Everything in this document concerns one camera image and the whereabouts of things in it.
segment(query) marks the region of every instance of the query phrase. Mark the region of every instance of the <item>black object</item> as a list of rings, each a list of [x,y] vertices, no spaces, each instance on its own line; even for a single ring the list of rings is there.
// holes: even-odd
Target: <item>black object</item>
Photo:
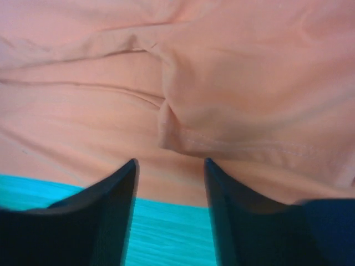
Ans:
[[[220,265],[355,265],[355,200],[283,206],[237,182],[211,159],[205,162],[205,182]],[[271,212],[261,214],[262,208]]]
[[[124,261],[138,164],[46,209],[0,208],[1,266],[118,266]]]

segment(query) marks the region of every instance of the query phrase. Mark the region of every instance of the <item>dark navy fabric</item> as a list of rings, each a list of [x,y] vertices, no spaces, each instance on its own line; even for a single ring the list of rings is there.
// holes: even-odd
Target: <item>dark navy fabric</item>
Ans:
[[[323,256],[334,266],[354,266],[355,200],[323,199],[304,209]]]

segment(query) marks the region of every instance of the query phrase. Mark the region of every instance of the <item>teal fabric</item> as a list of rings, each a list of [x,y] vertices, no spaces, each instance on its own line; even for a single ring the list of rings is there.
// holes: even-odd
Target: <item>teal fabric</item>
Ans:
[[[0,175],[0,205],[17,210],[46,207],[81,189]],[[217,265],[208,209],[138,198],[125,265]]]

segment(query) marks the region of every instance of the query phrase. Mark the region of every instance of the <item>stitching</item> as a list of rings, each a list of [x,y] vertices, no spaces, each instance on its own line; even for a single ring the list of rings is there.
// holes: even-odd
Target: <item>stitching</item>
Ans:
[[[213,147],[211,146],[208,146],[208,145],[205,145],[205,144],[202,144],[202,143],[199,143],[199,142],[196,142],[194,140],[190,140],[190,139],[185,139],[186,141],[188,142],[192,142],[192,143],[195,143],[199,146],[203,146],[203,147],[207,147],[209,150],[213,150]],[[265,151],[279,151],[279,152],[282,152],[284,154],[291,154],[291,155],[294,155],[294,156],[297,156],[297,157],[301,157],[301,158],[304,158],[304,159],[309,159],[309,160],[315,160],[317,161],[318,163],[321,163],[321,160],[317,157],[312,157],[312,156],[309,156],[309,155],[306,155],[306,154],[299,154],[299,153],[296,153],[296,152],[292,152],[292,151],[288,151],[288,150],[284,150],[284,149],[277,149],[277,148],[271,148],[271,147],[239,147],[239,148],[233,148],[231,147],[230,149],[214,149],[215,151],[226,151],[226,152],[233,152],[233,151],[252,151],[252,150],[265,150]],[[341,168],[345,168],[345,169],[349,169],[349,170],[355,170],[355,167],[348,167],[348,166],[345,166],[341,163],[338,163],[338,162],[334,162],[334,161],[331,161],[329,162],[330,165],[334,165],[334,166],[339,166]]]
[[[194,132],[192,130],[189,130],[189,129],[180,129],[182,130],[182,133],[183,134],[187,134],[188,132],[193,134],[193,135],[196,135],[196,136],[200,136],[202,137],[203,139],[209,141],[209,142],[212,142],[212,143],[215,143],[215,144],[218,144],[218,145],[224,145],[224,146],[237,146],[237,145],[251,145],[251,144],[281,144],[281,145],[288,145],[288,146],[294,146],[294,147],[300,147],[300,148],[305,148],[305,149],[308,149],[308,150],[313,150],[314,152],[320,152],[320,153],[323,153],[323,152],[326,152],[325,149],[319,149],[319,148],[315,148],[313,146],[308,146],[308,145],[303,145],[303,144],[297,144],[297,143],[294,143],[294,142],[287,142],[287,141],[274,141],[274,140],[260,140],[260,141],[235,141],[235,142],[227,142],[227,141],[220,141],[220,140],[214,140],[210,137],[207,137],[205,135],[202,135],[200,133],[197,133],[197,132]],[[172,130],[170,129],[169,130],[170,133],[173,133],[174,135],[178,136],[178,131],[177,130]]]

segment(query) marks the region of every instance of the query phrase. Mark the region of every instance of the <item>peach fabric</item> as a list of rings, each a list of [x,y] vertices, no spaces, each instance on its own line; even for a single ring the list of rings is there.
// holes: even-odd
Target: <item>peach fabric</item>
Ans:
[[[206,204],[212,157],[291,204],[355,197],[355,2],[0,0],[0,171]]]

